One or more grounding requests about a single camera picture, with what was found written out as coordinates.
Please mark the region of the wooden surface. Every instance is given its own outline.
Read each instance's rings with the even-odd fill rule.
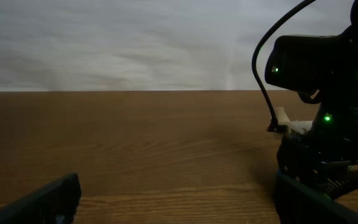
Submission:
[[[75,224],[279,223],[269,122],[260,91],[0,93],[0,207],[75,171]],[[358,211],[358,191],[340,202]]]

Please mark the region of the cable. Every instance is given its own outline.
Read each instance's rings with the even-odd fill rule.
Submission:
[[[262,90],[262,93],[264,94],[268,109],[270,110],[270,114],[272,115],[272,120],[270,123],[270,126],[268,127],[268,131],[274,131],[275,128],[278,128],[278,121],[276,117],[276,113],[274,112],[272,102],[270,101],[270,98],[266,92],[266,89],[264,87],[264,84],[259,78],[259,74],[256,68],[256,62],[258,59],[259,51],[261,50],[262,46],[266,43],[266,41],[269,39],[269,37],[278,29],[281,25],[283,25],[287,20],[289,20],[293,15],[298,13],[300,10],[305,8],[306,6],[310,5],[315,0],[304,0],[303,2],[299,3],[299,5],[295,6],[291,11],[287,12],[280,20],[278,20],[272,28],[270,28],[266,34],[261,38],[258,45],[255,48],[255,52],[252,55],[252,73],[254,73],[256,82],[258,83],[260,90]]]

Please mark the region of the brown table top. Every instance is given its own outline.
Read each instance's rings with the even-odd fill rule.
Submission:
[[[279,223],[269,122],[260,91],[0,93],[0,207],[74,171],[75,224]],[[358,211],[358,190],[339,201]]]

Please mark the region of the white sheet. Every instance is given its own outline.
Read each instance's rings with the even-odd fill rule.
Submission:
[[[0,91],[256,90],[254,47],[299,2],[0,0]],[[261,77],[275,38],[338,34],[351,5],[301,11],[261,51]]]

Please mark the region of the white backdrop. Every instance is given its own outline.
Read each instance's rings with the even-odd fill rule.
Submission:
[[[264,33],[301,0],[0,0],[0,91],[257,90]],[[283,34],[336,35],[352,0],[320,0]]]

